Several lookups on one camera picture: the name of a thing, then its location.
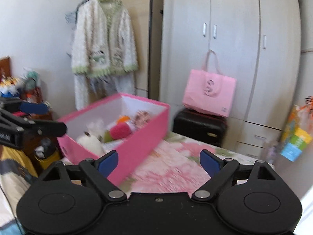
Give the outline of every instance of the white wall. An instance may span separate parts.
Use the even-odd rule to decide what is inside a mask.
[[[71,27],[65,13],[82,0],[0,0],[0,57],[12,58],[12,73],[34,68],[56,118],[75,110],[74,79],[66,54]]]
[[[302,21],[302,55],[295,104],[304,105],[304,99],[313,96],[313,0],[300,0]],[[313,185],[313,144],[292,163],[279,157],[276,171],[302,198]]]

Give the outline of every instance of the pink box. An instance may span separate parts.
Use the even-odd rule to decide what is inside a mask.
[[[108,179],[119,185],[166,136],[170,110],[168,104],[128,94],[116,94],[63,117],[59,121],[67,125],[68,131],[65,136],[58,138],[58,141],[64,156],[75,165],[86,158],[98,159],[99,156],[89,152],[73,139],[82,135],[90,122],[102,119],[109,125],[120,115],[133,117],[138,110],[149,111],[152,119],[143,129],[126,138],[115,149],[119,155],[119,163]]]

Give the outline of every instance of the cable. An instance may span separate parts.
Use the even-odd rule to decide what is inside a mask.
[[[15,219],[16,225],[18,226],[18,229],[19,229],[21,235],[23,235],[24,232],[22,231],[22,229],[21,229],[21,227],[20,227],[20,225],[19,225],[19,222],[18,222],[17,217],[14,215],[14,211],[13,211],[12,205],[11,205],[11,203],[10,203],[10,201],[9,201],[9,199],[8,199],[8,197],[7,197],[7,195],[5,194],[5,192],[4,192],[4,190],[3,190],[2,186],[1,186],[1,183],[0,183],[0,189],[1,189],[1,191],[2,191],[2,193],[3,193],[3,195],[4,195],[4,197],[6,198],[8,204],[9,204],[9,206],[10,206],[10,209],[11,209],[12,215],[13,215],[13,217],[14,217],[14,219]]]

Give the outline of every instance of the fluffy white cardigan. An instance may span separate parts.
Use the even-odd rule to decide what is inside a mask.
[[[90,0],[78,11],[72,70],[88,77],[138,69],[130,16],[118,0]]]

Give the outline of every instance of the screw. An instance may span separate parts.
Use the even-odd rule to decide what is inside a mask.
[[[120,190],[115,190],[115,191],[109,192],[109,197],[111,197],[113,199],[119,199],[123,196],[124,196],[124,193]]]
[[[195,192],[195,196],[199,199],[206,199],[208,197],[210,197],[210,193],[208,191],[205,190],[199,190]]]

